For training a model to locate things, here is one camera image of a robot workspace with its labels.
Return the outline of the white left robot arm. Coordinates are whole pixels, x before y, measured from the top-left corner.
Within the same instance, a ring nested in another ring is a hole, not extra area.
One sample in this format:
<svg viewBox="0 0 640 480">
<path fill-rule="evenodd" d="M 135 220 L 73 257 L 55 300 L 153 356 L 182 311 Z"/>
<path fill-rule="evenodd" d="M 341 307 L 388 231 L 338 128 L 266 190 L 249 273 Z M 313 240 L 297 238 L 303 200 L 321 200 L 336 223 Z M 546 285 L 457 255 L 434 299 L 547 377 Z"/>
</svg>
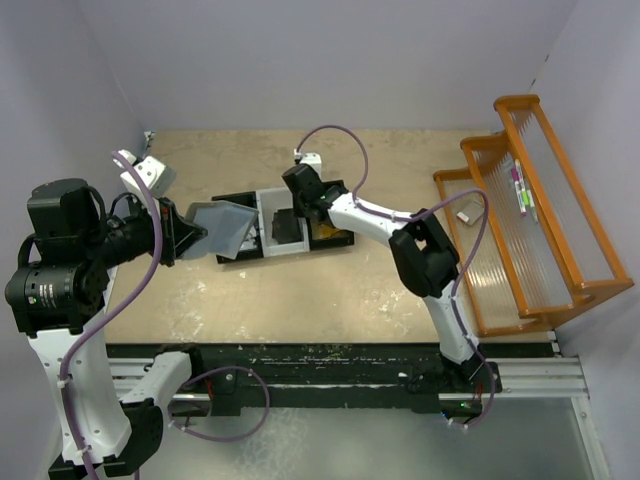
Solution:
<svg viewBox="0 0 640 480">
<path fill-rule="evenodd" d="M 53 479 L 138 476 L 161 445 L 173 395 L 205 382 L 200 354 L 186 348 L 157 354 L 129 393 L 116 391 L 104 337 L 116 317 L 105 299 L 110 271 L 146 254 L 154 266 L 173 265 L 175 235 L 202 235 L 148 187 L 130 204 L 130 216 L 114 217 L 79 178 L 43 184 L 27 203 L 33 230 L 5 298 L 56 404 L 63 445 Z"/>
</svg>

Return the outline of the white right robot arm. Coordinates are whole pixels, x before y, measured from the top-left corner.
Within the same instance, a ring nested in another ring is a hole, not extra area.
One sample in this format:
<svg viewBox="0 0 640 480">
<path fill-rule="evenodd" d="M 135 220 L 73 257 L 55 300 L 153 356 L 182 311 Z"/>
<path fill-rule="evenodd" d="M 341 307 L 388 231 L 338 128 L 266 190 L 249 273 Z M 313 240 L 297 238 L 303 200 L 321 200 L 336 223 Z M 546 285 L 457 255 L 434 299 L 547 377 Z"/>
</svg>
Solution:
<svg viewBox="0 0 640 480">
<path fill-rule="evenodd" d="M 437 217 L 423 209 L 400 213 L 359 199 L 342 186 L 329 187 L 309 165 L 299 163 L 282 179 L 294 214 L 372 239 L 391 251 L 403 286 L 420 298 L 439 338 L 446 383 L 467 391 L 483 367 L 478 338 L 457 300 L 460 256 Z"/>
</svg>

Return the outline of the grey card holder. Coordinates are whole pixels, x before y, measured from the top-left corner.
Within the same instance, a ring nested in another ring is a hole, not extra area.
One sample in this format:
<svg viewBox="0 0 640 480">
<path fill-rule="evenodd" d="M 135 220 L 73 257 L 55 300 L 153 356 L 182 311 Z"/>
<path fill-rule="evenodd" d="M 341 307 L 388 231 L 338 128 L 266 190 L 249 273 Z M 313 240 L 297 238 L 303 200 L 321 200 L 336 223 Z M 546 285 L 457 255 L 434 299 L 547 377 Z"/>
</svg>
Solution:
<svg viewBox="0 0 640 480">
<path fill-rule="evenodd" d="M 234 259 L 258 215 L 257 209 L 223 200 L 192 203 L 185 219 L 206 228 L 208 234 L 191 247 L 182 260 L 198 259 L 209 254 Z"/>
</svg>

